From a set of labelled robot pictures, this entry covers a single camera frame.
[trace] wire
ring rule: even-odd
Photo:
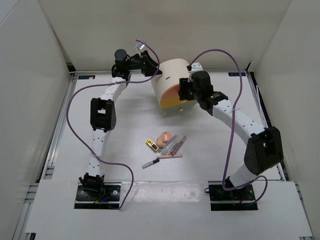
[[[159,67],[160,67],[160,60],[159,60],[158,55],[157,55],[156,52],[155,52],[149,45],[147,45],[144,41],[141,41],[141,40],[138,40],[138,39],[137,39],[136,41],[137,41],[138,43],[144,44],[144,45],[154,54],[154,56],[156,57],[158,66],[157,66],[157,69],[156,69],[156,71],[154,72],[154,74],[153,74],[151,77],[149,77],[147,80],[143,80],[143,81],[118,81],[118,82],[112,82],[112,83],[94,84],[94,85],[85,86],[85,87],[79,89],[78,91],[76,91],[76,92],[71,96],[71,98],[70,98],[70,100],[69,100],[69,103],[68,103],[68,105],[67,105],[67,107],[66,107],[66,114],[65,114],[65,116],[66,116],[66,122],[67,122],[67,124],[68,124],[71,132],[75,135],[75,137],[76,137],[81,143],[83,143],[83,145],[86,146],[87,149],[89,149],[89,151],[95,156],[95,158],[96,158],[99,162],[104,163],[104,164],[107,164],[107,165],[123,166],[123,167],[127,168],[127,169],[130,171],[130,173],[131,173],[131,184],[130,184],[130,187],[129,187],[129,189],[128,189],[128,192],[127,192],[126,195],[124,196],[124,199],[123,199],[121,205],[119,206],[119,208],[117,208],[118,210],[120,210],[120,209],[123,207],[123,205],[124,205],[124,203],[125,203],[128,195],[129,195],[129,193],[130,193],[130,191],[131,191],[131,189],[132,189],[132,186],[133,186],[134,180],[135,180],[134,172],[132,171],[132,169],[131,169],[128,165],[126,165],[126,164],[124,164],[124,163],[104,161],[104,160],[102,160],[99,156],[97,156],[96,153],[94,152],[94,150],[76,133],[76,131],[75,131],[74,128],[72,127],[72,125],[71,125],[71,123],[70,123],[70,119],[69,119],[69,110],[70,110],[71,103],[72,103],[73,99],[75,98],[75,96],[76,96],[78,93],[80,93],[81,91],[85,90],[85,89],[94,88],[94,87],[112,86],[112,85],[115,85],[115,84],[141,84],[141,83],[145,83],[145,82],[150,81],[152,78],[154,78],[154,76],[157,75],[157,73],[158,73],[158,71],[159,71]]]
[[[100,199],[100,200],[99,200],[99,203],[106,201],[108,198],[109,198],[109,197],[105,197],[104,199]]]
[[[221,53],[224,53],[226,55],[228,55],[232,61],[234,62],[235,66],[236,66],[236,69],[238,70],[238,73],[239,73],[239,78],[240,78],[240,90],[239,90],[239,94],[238,96],[236,97],[234,103],[233,103],[233,111],[232,111],[232,124],[231,124],[231,135],[230,135],[230,141],[229,141],[229,147],[228,147],[228,151],[227,151],[227,155],[226,155],[226,161],[225,161],[225,166],[224,166],[224,171],[223,171],[223,177],[222,177],[222,188],[223,190],[225,191],[232,191],[232,190],[236,190],[236,189],[239,189],[239,188],[243,188],[251,183],[253,183],[256,179],[258,178],[264,178],[265,181],[266,181],[266,184],[265,184],[265,188],[264,188],[264,191],[262,192],[261,196],[253,203],[251,204],[254,204],[256,203],[257,201],[259,201],[263,195],[265,194],[266,190],[267,190],[267,186],[268,186],[268,179],[263,176],[263,175],[260,175],[258,177],[256,177],[254,180],[251,180],[247,183],[244,183],[244,184],[241,184],[239,186],[235,186],[235,187],[229,187],[229,188],[226,188],[226,177],[227,177],[227,171],[228,171],[228,166],[229,166],[229,161],[230,161],[230,155],[231,155],[231,149],[232,149],[232,144],[233,144],[233,141],[234,141],[234,135],[235,135],[235,126],[236,126],[236,106],[237,106],[237,103],[239,101],[239,98],[242,94],[242,90],[243,90],[243,80],[242,80],[242,74],[241,74],[241,70],[240,70],[240,67],[239,67],[239,64],[237,62],[237,60],[227,51],[225,50],[222,50],[222,49],[209,49],[209,50],[206,50],[206,51],[203,51],[201,52],[198,56],[196,56],[193,61],[190,63],[190,66],[199,58],[201,57],[202,55],[206,54],[206,53],[209,53],[209,52],[221,52]]]
[[[241,201],[238,203],[239,205],[242,204],[242,202],[245,200],[245,195],[242,196]]]

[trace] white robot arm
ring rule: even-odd
[[[112,78],[112,83],[122,82],[123,79],[120,77]],[[108,86],[108,88],[104,91],[104,93],[99,97],[101,100],[105,101],[113,101],[116,102],[119,95],[123,90],[127,88],[126,84],[115,84]],[[95,129],[92,130],[92,145],[91,148],[95,152],[98,157],[102,157],[106,152],[108,138],[110,136],[111,131],[104,131],[103,129]],[[97,160],[97,158],[91,154],[89,165],[87,167],[86,172],[89,176],[103,176],[103,170],[101,168],[101,163]]]
[[[243,112],[233,109],[233,103],[222,92],[214,91],[211,79],[202,68],[191,69],[188,78],[179,80],[181,101],[197,100],[200,107],[211,116],[221,120],[246,144],[244,164],[226,179],[228,188],[237,187],[254,180],[265,170],[275,166],[284,158],[280,132],[276,127],[265,128],[254,122]]]
[[[111,69],[112,83],[99,98],[92,98],[90,103],[90,124],[92,126],[91,149],[96,155],[91,155],[85,175],[79,177],[82,189],[91,197],[99,198],[104,194],[104,173],[100,161],[96,157],[102,157],[106,152],[106,146],[111,131],[115,128],[117,118],[115,101],[121,92],[127,87],[131,79],[132,70],[141,70],[145,77],[161,75],[158,63],[148,54],[148,51],[141,51],[145,45],[139,42],[138,53],[129,56],[123,49],[114,53],[115,65]]]

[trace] white table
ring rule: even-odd
[[[233,101],[238,94],[239,78],[225,72],[211,73],[214,89]],[[133,75],[133,81],[143,78]],[[78,80],[76,90],[91,84],[107,83],[109,75]],[[92,141],[89,122],[91,98],[104,87],[80,93],[70,110],[70,121],[88,143]],[[246,77],[238,107],[261,123]],[[293,182],[279,181],[277,168],[266,171],[269,187],[258,203],[258,211],[210,211],[210,199],[204,193],[208,181],[221,181],[231,130],[198,105],[184,112],[164,116],[150,83],[130,84],[116,104],[117,124],[112,131],[103,159],[128,164],[135,183],[121,211],[74,209],[78,177],[88,165],[89,151],[66,127],[61,136],[51,180],[41,180],[26,232],[37,240],[299,240],[311,236],[303,206]],[[170,131],[187,139],[179,153],[183,158],[161,160],[142,169],[155,159],[146,139]],[[229,173],[243,164],[245,144],[235,136]],[[122,181],[121,198],[128,190],[131,176],[121,166],[103,166],[106,181]],[[253,184],[256,196],[263,181]]]
[[[134,74],[132,81],[144,77]],[[96,75],[95,79],[78,80],[75,90],[92,84],[109,83],[110,75]],[[215,90],[234,100],[239,92],[239,78],[229,77],[226,72],[211,73]],[[89,145],[92,142],[90,126],[90,101],[98,98],[106,87],[84,90],[74,99],[70,109],[70,121],[75,131]],[[238,107],[249,117],[261,123],[260,115],[250,89],[248,79],[243,78],[243,93]],[[177,114],[164,116],[156,100],[151,83],[129,84],[115,103],[117,123],[108,140],[104,160],[129,165],[137,181],[220,181],[226,162],[231,130],[220,120],[210,116],[199,105]],[[165,131],[187,139],[179,153],[183,158],[162,160],[142,169],[142,165],[158,155],[146,140]],[[56,159],[53,180],[74,180],[83,176],[89,163],[90,152],[79,142],[68,127],[65,128]],[[244,162],[246,146],[235,135],[229,165],[234,173]],[[129,171],[121,166],[104,166],[106,181],[129,181]],[[279,180],[276,167],[266,171],[270,180]]]

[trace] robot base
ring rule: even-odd
[[[104,194],[100,198],[92,197],[83,191],[83,185],[78,184],[76,191],[75,209],[117,209],[120,204],[120,182],[105,182]]]
[[[225,191],[219,183],[211,182],[206,193],[210,195],[211,211],[252,211],[258,210],[252,185],[242,189]]]

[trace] cylindrical container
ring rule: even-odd
[[[179,79],[188,78],[187,70],[189,63],[184,59],[172,59],[160,64],[162,75],[151,80],[152,87],[164,114],[182,112],[193,107],[197,101],[180,101]]]

